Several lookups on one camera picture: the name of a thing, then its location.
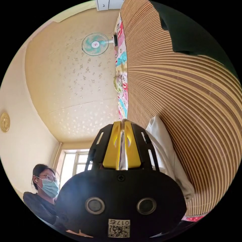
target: face mask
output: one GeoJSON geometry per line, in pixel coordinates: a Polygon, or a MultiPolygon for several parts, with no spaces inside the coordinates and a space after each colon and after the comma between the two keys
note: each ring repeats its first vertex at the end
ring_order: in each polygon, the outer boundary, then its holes
{"type": "Polygon", "coordinates": [[[51,198],[55,198],[59,194],[59,186],[56,182],[49,182],[47,179],[41,179],[43,187],[40,188],[51,198]]]}

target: window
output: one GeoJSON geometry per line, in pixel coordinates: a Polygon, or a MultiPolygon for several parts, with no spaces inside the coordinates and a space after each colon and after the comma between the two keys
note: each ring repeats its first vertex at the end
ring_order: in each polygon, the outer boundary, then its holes
{"type": "MultiPolygon", "coordinates": [[[[81,150],[78,152],[65,151],[64,162],[60,174],[60,189],[75,174],[85,170],[87,156],[89,150],[81,150]]],[[[92,168],[92,162],[88,166],[88,170],[92,168]]]]}

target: ceiling pattern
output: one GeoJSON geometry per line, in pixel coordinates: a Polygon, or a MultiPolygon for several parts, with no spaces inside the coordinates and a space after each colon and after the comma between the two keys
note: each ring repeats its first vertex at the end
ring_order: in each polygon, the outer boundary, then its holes
{"type": "Polygon", "coordinates": [[[119,119],[114,47],[99,56],[82,51],[82,40],[99,32],[111,38],[118,10],[90,9],[51,23],[28,44],[25,75],[32,102],[60,142],[93,139],[119,119]]]}

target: wall-mounted fan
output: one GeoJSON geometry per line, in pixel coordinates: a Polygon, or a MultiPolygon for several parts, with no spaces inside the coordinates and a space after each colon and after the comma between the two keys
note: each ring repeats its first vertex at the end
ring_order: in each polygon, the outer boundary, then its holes
{"type": "Polygon", "coordinates": [[[114,46],[118,45],[116,34],[109,40],[106,35],[93,33],[83,40],[82,50],[91,56],[101,55],[107,50],[109,43],[113,43],[114,46]]]}

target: bamboo mat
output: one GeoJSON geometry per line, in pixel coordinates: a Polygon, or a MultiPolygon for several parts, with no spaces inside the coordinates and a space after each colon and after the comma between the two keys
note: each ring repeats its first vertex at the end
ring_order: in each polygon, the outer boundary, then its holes
{"type": "Polygon", "coordinates": [[[172,51],[168,31],[147,0],[120,10],[127,48],[128,119],[146,128],[159,114],[195,188],[187,216],[211,211],[242,157],[242,92],[217,61],[172,51]]]}

